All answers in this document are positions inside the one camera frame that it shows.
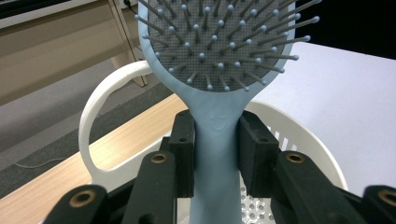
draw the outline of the hairbrush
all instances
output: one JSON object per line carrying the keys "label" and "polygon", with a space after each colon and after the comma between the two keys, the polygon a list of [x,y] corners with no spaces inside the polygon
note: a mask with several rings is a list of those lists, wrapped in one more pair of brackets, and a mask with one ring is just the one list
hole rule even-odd
{"label": "hairbrush", "polygon": [[156,77],[195,120],[190,223],[241,223],[237,122],[248,102],[284,73],[300,19],[296,0],[139,0],[139,38]]}

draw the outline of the wooden table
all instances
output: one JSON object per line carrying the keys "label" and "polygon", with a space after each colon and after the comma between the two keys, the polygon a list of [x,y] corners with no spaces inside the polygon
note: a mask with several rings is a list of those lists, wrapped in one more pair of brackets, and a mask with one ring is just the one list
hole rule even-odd
{"label": "wooden table", "polygon": [[[174,94],[91,144],[96,165],[108,169],[162,137],[187,109]],[[67,191],[91,177],[79,153],[0,200],[0,223],[38,223]]]}

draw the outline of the hairbrush head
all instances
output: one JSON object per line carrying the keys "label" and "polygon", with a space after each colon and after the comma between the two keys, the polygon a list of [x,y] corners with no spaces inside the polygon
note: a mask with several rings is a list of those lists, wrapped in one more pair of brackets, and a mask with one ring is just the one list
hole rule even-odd
{"label": "hairbrush head", "polygon": [[297,12],[320,1],[292,13],[288,6],[295,1],[287,0],[139,2],[149,6],[146,21],[136,16],[148,26],[148,34],[142,35],[173,77],[202,91],[247,91],[269,72],[283,72],[276,67],[279,60],[297,59],[281,57],[283,48],[307,38],[292,39],[288,31],[298,27]]}

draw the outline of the gray carpet floor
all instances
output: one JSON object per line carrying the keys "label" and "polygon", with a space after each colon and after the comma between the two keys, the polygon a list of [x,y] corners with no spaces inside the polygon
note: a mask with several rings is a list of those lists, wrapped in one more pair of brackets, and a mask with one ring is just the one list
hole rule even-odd
{"label": "gray carpet floor", "polygon": [[[130,101],[118,105],[97,118],[92,126],[90,142],[94,142],[102,136],[120,127],[129,119],[134,118],[162,99],[169,96],[170,92],[162,83],[137,95]],[[68,158],[78,152],[78,130],[66,134],[55,142],[39,149],[28,157],[18,161],[19,164],[41,164],[54,158]],[[0,172],[0,198],[18,189],[39,175],[45,173],[61,161],[49,162],[46,165],[26,169],[13,164]]]}

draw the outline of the white plastic object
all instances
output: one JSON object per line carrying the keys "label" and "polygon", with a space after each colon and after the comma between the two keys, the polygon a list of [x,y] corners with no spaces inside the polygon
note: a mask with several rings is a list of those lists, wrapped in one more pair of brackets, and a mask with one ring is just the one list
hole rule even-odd
{"label": "white plastic object", "polygon": [[[92,183],[98,184],[111,191],[137,176],[141,161],[148,153],[158,150],[161,138],[153,142],[128,160],[110,170],[97,168],[89,151],[89,135],[93,121],[111,92],[119,89],[134,77],[151,73],[146,61],[128,64],[107,77],[95,89],[86,104],[79,125],[79,150],[81,157],[92,176]],[[295,119],[282,111],[261,102],[248,103],[246,110],[256,114],[273,135],[279,140],[279,147],[283,150],[296,150],[309,156],[319,169],[341,188],[347,189],[347,183],[332,153],[309,130]],[[246,196],[246,189],[241,182],[241,205],[243,223],[275,223],[268,199],[251,199]],[[189,223],[190,200],[179,199],[177,207],[177,223]]]}

